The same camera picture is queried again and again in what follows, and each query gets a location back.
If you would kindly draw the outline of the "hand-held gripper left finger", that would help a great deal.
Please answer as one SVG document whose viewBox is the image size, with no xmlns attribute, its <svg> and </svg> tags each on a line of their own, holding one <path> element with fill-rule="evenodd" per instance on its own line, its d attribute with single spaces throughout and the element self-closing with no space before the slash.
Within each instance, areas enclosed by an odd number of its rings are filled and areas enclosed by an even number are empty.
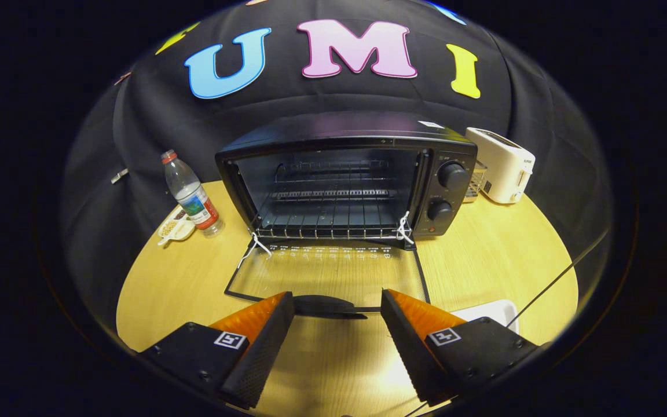
<svg viewBox="0 0 667 417">
<path fill-rule="evenodd" d="M 283 291 L 211 325 L 187 322 L 140 356 L 201 395 L 249 410 L 293 318 L 293 293 Z"/>
</svg>

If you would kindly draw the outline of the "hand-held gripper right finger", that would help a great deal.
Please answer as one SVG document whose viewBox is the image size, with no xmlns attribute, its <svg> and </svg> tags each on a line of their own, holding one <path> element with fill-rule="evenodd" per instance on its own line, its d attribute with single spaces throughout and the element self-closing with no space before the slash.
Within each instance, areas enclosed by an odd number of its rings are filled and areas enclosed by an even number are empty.
<svg viewBox="0 0 667 417">
<path fill-rule="evenodd" d="M 484 396 L 541 350 L 490 317 L 461 319 L 391 288 L 380 312 L 419 401 L 430 406 Z"/>
</svg>

